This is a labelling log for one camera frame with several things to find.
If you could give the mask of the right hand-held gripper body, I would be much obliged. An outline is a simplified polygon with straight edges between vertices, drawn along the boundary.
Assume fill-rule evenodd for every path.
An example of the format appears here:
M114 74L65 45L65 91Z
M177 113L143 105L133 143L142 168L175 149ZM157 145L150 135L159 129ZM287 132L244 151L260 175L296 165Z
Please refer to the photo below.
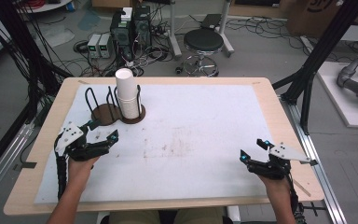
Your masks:
M300 163L310 163L311 158L284 143L265 150L268 153L267 161L256 161L247 165L249 172L269 179L283 179L290 174L291 160Z

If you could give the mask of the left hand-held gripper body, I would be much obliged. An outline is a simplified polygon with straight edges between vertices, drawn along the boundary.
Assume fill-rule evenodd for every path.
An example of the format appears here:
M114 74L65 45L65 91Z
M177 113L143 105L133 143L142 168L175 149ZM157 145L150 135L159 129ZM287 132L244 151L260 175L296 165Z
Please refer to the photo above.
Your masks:
M70 121L55 140L55 156L66 159L69 156L75 161L87 161L109 152L110 147L93 147L87 142L87 134L80 130L81 126Z

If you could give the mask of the stack of white paper cups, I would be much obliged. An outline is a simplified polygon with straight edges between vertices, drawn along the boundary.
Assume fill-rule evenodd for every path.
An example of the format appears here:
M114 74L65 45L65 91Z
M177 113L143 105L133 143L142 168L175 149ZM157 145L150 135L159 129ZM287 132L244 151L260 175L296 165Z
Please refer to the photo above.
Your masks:
M125 119L139 117L138 89L133 73L128 68L116 71L117 97Z

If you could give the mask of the person's right hand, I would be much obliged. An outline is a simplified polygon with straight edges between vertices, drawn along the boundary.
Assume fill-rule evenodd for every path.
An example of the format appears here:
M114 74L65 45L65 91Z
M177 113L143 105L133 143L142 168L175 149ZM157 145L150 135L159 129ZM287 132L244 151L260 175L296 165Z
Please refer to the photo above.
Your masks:
M290 198L290 186L286 179L274 180L261 175L259 178L265 185L268 198L271 201Z

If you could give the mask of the person's left hand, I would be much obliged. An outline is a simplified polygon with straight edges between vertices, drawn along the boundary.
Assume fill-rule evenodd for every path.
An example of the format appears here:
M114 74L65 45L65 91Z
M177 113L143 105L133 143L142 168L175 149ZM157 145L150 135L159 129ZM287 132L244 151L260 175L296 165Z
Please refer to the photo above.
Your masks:
M69 160L69 186L77 186L84 188L90 178L90 172L93 168L94 163L99 158L92 158L87 161L75 161L73 159Z

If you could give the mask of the thin wooden stick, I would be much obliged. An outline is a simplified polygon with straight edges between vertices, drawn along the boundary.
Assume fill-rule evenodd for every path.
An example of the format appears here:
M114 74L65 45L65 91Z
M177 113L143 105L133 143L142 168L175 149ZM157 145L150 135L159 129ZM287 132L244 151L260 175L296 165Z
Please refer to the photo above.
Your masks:
M309 186L307 182L297 181L296 179L294 179L293 182L298 189L301 189L303 191L304 194L306 194L308 197L311 196L311 192L309 190Z

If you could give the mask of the white table leg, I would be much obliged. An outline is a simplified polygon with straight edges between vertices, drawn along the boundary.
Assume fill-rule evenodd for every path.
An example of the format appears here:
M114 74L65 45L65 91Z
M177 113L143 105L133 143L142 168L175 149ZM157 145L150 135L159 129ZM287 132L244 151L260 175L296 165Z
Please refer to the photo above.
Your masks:
M237 205L227 207L227 216L232 220L233 224L241 224L240 208Z

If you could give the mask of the white foam mat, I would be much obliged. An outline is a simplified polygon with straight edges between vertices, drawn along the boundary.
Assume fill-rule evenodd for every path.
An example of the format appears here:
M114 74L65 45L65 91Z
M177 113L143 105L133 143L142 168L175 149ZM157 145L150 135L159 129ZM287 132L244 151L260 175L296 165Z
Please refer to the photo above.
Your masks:
M143 85L145 117L118 120L88 133L119 140L91 171L84 203L124 203L262 196L259 178L240 160L266 161L257 140L270 140L252 85Z

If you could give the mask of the grey bench power supply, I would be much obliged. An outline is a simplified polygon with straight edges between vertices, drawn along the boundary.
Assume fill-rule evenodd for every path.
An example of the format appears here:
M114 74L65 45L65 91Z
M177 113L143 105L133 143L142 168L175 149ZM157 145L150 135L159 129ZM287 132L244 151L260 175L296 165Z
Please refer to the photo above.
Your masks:
M100 58L101 53L99 50L100 35L93 35L88 42L89 56L91 58Z
M103 34L99 40L99 49L102 58L110 58L113 51L113 41L110 34Z

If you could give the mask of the white floor board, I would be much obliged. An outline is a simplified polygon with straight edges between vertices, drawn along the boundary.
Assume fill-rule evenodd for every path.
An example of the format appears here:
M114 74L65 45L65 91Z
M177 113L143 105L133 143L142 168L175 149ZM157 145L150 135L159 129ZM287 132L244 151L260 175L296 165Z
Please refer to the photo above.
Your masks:
M358 97L337 84L338 73L345 66L346 63L325 62L318 71L318 77L346 126L358 128Z

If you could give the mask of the black computer tower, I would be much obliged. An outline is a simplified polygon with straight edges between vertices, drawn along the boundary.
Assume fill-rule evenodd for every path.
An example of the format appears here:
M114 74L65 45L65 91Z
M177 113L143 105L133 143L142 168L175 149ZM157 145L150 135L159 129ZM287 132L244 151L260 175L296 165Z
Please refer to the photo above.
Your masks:
M126 61L133 60L133 24L131 21L122 19L123 10L118 10L112 17L110 32L113 37L116 54L123 57Z
M133 20L138 44L143 47L151 45L150 6L139 6L134 10Z

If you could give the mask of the white stand leg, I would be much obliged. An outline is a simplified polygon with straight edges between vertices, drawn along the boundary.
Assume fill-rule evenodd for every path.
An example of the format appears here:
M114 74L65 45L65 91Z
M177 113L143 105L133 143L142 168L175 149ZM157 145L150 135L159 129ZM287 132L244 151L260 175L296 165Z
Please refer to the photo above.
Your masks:
M231 0L224 0L222 15L221 15L221 23L218 28L218 33L221 35L224 41L223 49L228 57L230 57L235 52L234 48L232 47L231 43L229 42L226 36L226 27L227 27L227 19L228 19L230 3Z
M175 0L170 2L170 29L168 30L169 42L172 47L173 57L178 60L182 56L176 35L175 35Z

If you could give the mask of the black round stool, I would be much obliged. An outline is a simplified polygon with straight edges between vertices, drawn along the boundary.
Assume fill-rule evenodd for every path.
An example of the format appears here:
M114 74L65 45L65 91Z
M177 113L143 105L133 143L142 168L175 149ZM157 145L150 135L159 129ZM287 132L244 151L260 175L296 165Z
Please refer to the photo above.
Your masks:
M189 75L202 74L206 77L217 77L218 65L212 55L219 53L224 45L220 34L211 29L192 30L185 34L184 45L193 52L182 62L182 69Z

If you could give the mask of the cardboard box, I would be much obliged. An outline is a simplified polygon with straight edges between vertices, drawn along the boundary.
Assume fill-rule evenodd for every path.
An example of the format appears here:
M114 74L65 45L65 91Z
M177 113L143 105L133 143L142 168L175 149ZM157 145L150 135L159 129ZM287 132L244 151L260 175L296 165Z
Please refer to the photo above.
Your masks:
M343 4L342 0L296 0L288 11L291 35L321 37Z

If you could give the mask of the aluminium rail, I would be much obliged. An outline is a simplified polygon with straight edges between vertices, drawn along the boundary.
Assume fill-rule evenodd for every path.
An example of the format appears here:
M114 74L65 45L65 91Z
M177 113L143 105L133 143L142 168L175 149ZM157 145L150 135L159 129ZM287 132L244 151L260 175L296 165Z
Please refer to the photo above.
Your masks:
M294 127L296 136L299 140L303 151L307 156L310 156L313 160L316 160L316 164L312 165L311 168L316 174L316 178L321 184L324 193L324 207L326 208L327 214L330 217L332 224L348 224L343 211L339 205L335 192L329 182L327 174L324 170L323 164L320 160L316 147L314 146L311 137L306 134L300 126L300 111L296 105L289 105L285 101L281 100L281 104L285 113Z
M8 140L8 145L4 147L4 153L0 157L0 182L9 170L10 166L20 155L25 144L34 131L34 124L22 124L21 127Z

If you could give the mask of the black metal frame post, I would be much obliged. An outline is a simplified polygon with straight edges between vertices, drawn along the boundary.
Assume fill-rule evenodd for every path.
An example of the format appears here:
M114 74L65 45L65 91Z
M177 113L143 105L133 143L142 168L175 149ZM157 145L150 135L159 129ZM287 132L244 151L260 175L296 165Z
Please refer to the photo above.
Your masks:
M289 105L295 105L298 97L303 95L299 124L305 134L309 134L310 99L313 80L319 68L348 31L357 16L358 0L344 0L340 10L327 26L303 65L289 77L272 84L274 90L289 84L288 90L281 95L282 99Z
M56 96L62 81L73 77L48 60L36 45L25 21L16 8L17 0L0 0L0 43L13 59L28 83L26 120L37 116L37 106L49 96Z

